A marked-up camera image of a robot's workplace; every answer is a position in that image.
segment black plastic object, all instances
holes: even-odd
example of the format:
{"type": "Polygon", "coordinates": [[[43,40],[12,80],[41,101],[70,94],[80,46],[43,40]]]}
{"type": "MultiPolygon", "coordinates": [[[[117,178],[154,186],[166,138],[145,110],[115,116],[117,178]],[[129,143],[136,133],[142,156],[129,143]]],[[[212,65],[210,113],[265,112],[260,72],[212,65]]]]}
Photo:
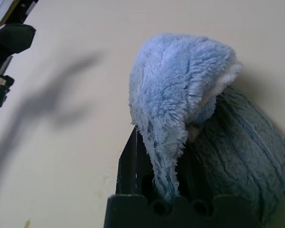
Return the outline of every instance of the black plastic object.
{"type": "Polygon", "coordinates": [[[0,107],[6,100],[6,93],[14,84],[14,79],[4,76],[13,54],[28,49],[36,30],[30,25],[7,24],[0,27],[0,107]]]}
{"type": "Polygon", "coordinates": [[[157,194],[143,139],[135,128],[119,160],[116,194],[107,202],[104,228],[260,228],[248,204],[213,196],[194,147],[178,161],[181,196],[171,205],[157,194]]]}

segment fluffy fabric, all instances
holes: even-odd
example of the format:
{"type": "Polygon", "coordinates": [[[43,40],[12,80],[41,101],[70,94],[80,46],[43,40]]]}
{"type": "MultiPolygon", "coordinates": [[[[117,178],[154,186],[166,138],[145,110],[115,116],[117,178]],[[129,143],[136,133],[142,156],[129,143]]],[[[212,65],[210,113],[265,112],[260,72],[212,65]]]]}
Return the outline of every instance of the fluffy fabric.
{"type": "Polygon", "coordinates": [[[229,46],[183,34],[149,39],[130,73],[129,106],[150,156],[154,183],[170,202],[178,191],[175,167],[188,138],[186,126],[211,117],[216,95],[241,64],[229,46]]]}
{"type": "Polygon", "coordinates": [[[216,110],[191,144],[215,195],[245,198],[263,224],[285,198],[285,138],[237,90],[217,96],[216,110]]]}

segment gray-green knit fabric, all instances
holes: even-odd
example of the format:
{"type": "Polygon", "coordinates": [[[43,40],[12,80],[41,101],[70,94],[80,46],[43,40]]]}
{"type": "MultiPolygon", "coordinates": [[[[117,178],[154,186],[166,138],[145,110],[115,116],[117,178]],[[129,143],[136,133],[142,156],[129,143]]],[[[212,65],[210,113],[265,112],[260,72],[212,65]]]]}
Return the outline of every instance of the gray-green knit fabric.
{"type": "Polygon", "coordinates": [[[193,143],[215,195],[234,194],[267,223],[285,197],[285,138],[241,93],[227,87],[193,143]]]}

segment metal part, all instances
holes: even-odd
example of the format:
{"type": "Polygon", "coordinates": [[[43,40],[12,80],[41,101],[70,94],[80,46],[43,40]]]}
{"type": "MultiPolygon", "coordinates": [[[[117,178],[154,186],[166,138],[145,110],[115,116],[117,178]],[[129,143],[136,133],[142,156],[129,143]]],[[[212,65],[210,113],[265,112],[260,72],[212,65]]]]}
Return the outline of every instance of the metal part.
{"type": "Polygon", "coordinates": [[[36,30],[30,25],[8,24],[0,27],[0,107],[6,100],[6,94],[14,84],[14,79],[4,76],[13,54],[28,49],[36,30]]]}

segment cream wall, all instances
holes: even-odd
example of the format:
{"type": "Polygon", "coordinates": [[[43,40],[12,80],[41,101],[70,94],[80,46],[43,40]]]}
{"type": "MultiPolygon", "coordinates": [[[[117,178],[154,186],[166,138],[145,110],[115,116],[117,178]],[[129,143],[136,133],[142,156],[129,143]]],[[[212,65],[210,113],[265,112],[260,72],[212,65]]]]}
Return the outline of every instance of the cream wall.
{"type": "Polygon", "coordinates": [[[40,0],[26,23],[36,37],[0,109],[0,228],[103,226],[133,128],[128,75],[152,35],[230,44],[247,66],[236,86],[285,133],[285,0],[40,0]]]}

